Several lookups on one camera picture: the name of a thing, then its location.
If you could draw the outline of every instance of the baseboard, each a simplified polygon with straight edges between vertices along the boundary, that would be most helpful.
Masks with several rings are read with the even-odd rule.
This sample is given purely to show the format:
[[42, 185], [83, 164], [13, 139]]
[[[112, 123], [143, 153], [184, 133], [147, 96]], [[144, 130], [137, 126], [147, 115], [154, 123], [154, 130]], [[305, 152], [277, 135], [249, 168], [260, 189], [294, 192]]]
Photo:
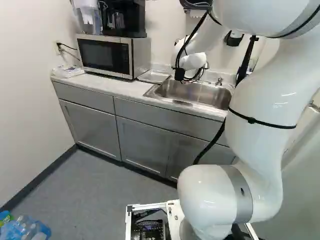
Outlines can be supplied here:
[[153, 180], [156, 180], [162, 184], [165, 184], [169, 187], [172, 187], [172, 188], [177, 188], [177, 183], [173, 182], [173, 181], [170, 181], [169, 179], [166, 179], [164, 177], [161, 177], [159, 175], [156, 175], [156, 174], [153, 174], [149, 171], [146, 171], [146, 170], [143, 170], [141, 168], [138, 168], [136, 166], [133, 166], [133, 165], [130, 165], [129, 163], [126, 163], [126, 162], [123, 162], [123, 161], [118, 161], [118, 160], [115, 160], [115, 159], [112, 159], [106, 155], [103, 155], [101, 153], [98, 153], [96, 151], [93, 151], [89, 148], [86, 148], [85, 146], [81, 146], [81, 145], [78, 145], [78, 148], [90, 155], [93, 155], [93, 156], [96, 156], [97, 158], [100, 158], [102, 160], [105, 160], [107, 161], [108, 163], [111, 163], [111, 164], [115, 164], [119, 167], [124, 167], [126, 169], [129, 169], [137, 174], [140, 174], [140, 175], [143, 175], [147, 178], [150, 178], [150, 179], [153, 179]]
[[45, 170], [35, 177], [28, 185], [20, 190], [13, 198], [0, 208], [0, 212], [14, 209], [21, 201], [28, 196], [43, 180], [51, 175], [58, 167], [61, 166], [76, 150], [77, 145], [73, 145], [65, 153], [63, 153], [57, 160], [51, 163]]

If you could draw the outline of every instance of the cabinet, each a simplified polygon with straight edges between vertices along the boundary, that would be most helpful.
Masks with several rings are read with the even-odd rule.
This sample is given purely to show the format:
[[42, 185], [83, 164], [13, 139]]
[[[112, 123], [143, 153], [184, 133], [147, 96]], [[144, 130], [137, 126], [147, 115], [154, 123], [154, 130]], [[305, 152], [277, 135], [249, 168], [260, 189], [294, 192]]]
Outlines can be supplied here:
[[116, 121], [122, 160], [165, 177], [172, 133], [119, 116]]
[[[176, 181], [183, 169], [209, 144], [194, 137], [164, 130], [123, 117], [116, 117], [122, 160]], [[229, 165], [234, 153], [215, 145], [199, 164]]]
[[68, 101], [59, 101], [76, 143], [121, 160], [114, 115]]
[[[191, 166], [197, 155], [209, 144], [190, 136], [174, 134], [171, 137], [171, 147], [166, 169], [166, 177], [176, 181], [180, 173]], [[200, 160], [199, 164], [230, 165], [235, 154], [228, 147], [214, 145]]]

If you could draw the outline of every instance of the black strap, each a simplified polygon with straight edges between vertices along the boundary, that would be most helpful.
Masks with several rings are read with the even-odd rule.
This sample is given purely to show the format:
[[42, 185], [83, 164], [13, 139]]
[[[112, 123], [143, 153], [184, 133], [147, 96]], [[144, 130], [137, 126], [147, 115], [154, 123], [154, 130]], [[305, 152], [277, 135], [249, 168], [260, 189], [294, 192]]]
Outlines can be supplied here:
[[247, 76], [247, 69], [249, 66], [252, 50], [254, 49], [255, 42], [258, 40], [259, 40], [259, 38], [256, 35], [252, 35], [250, 38], [250, 42], [249, 42], [249, 45], [246, 49], [242, 64], [239, 67], [238, 72], [237, 72], [235, 87], [237, 87], [238, 84]]
[[298, 32], [300, 29], [302, 29], [305, 25], [307, 25], [316, 15], [317, 13], [320, 11], [320, 5], [315, 9], [315, 11], [312, 13], [312, 15], [310, 17], [308, 17], [308, 19], [302, 24], [300, 25], [299, 27], [297, 27], [296, 29], [284, 34], [284, 35], [281, 35], [281, 36], [268, 36], [269, 39], [280, 39], [280, 38], [284, 38], [286, 36], [289, 36], [291, 34], [294, 34], [296, 32]]
[[267, 123], [267, 122], [264, 122], [264, 121], [259, 121], [259, 120], [255, 119], [254, 117], [249, 117], [249, 116], [242, 115], [241, 113], [238, 113], [238, 112], [232, 110], [230, 107], [229, 107], [229, 111], [231, 113], [233, 113], [234, 115], [237, 115], [238, 117], [247, 120], [249, 124], [260, 124], [260, 125], [264, 125], [264, 126], [271, 127], [271, 128], [276, 128], [276, 129], [295, 129], [297, 127], [297, 125], [294, 125], [294, 126], [283, 126], [283, 125]]

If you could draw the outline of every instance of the microwave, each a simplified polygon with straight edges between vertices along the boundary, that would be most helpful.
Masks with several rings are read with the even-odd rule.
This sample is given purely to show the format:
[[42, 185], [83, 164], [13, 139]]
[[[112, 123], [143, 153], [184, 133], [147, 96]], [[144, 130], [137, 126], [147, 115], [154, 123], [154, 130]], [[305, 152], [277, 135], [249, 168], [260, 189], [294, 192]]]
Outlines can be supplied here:
[[77, 34], [84, 71], [133, 80], [151, 68], [150, 38]]

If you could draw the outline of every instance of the electrical outlet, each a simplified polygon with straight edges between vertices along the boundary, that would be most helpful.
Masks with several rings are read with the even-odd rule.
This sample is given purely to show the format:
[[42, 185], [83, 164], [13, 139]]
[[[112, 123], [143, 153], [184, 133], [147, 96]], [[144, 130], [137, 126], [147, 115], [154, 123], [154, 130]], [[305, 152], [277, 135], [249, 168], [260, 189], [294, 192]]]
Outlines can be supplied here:
[[57, 41], [53, 42], [54, 51], [55, 51], [55, 54], [61, 55], [61, 51], [59, 51], [59, 47], [58, 47], [57, 43], [60, 43], [60, 41], [57, 40]]

